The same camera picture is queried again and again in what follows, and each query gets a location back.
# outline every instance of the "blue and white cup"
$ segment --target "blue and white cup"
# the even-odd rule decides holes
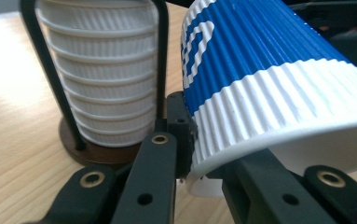
[[[280,0],[197,0],[183,23],[186,106],[199,127],[189,191],[269,148],[289,170],[357,170],[357,67]]]

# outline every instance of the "brown round base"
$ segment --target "brown round base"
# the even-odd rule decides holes
[[[134,161],[141,145],[139,143],[131,147],[101,147],[84,139],[86,148],[77,150],[74,138],[64,119],[60,122],[59,133],[62,144],[74,160],[83,165],[107,165],[115,170]]]

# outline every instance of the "wooden table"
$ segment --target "wooden table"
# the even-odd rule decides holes
[[[169,5],[166,94],[182,89],[180,33],[186,8]],[[58,108],[18,12],[0,14],[0,224],[41,219],[83,166],[62,146]],[[178,184],[175,223],[233,223],[224,199]]]

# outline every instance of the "table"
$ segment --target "table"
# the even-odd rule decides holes
[[[168,5],[166,95],[182,89],[180,33],[186,8]],[[0,224],[41,219],[83,166],[62,146],[62,114],[18,12],[0,14]],[[178,183],[175,223],[233,223],[225,199],[196,198]]]

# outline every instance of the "white logo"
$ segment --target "white logo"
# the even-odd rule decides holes
[[[184,72],[183,80],[185,89],[189,88],[189,85],[193,82],[193,78],[198,74],[198,67],[201,64],[201,56],[207,49],[207,43],[213,37],[213,28],[213,23],[211,21],[206,21],[199,23],[199,25],[193,29],[193,32],[189,37],[184,37],[185,33],[183,33],[181,57],[183,60],[182,69]],[[199,33],[202,34],[202,39],[199,41],[197,47],[198,51],[191,52],[193,49],[192,43],[196,39],[196,35]]]

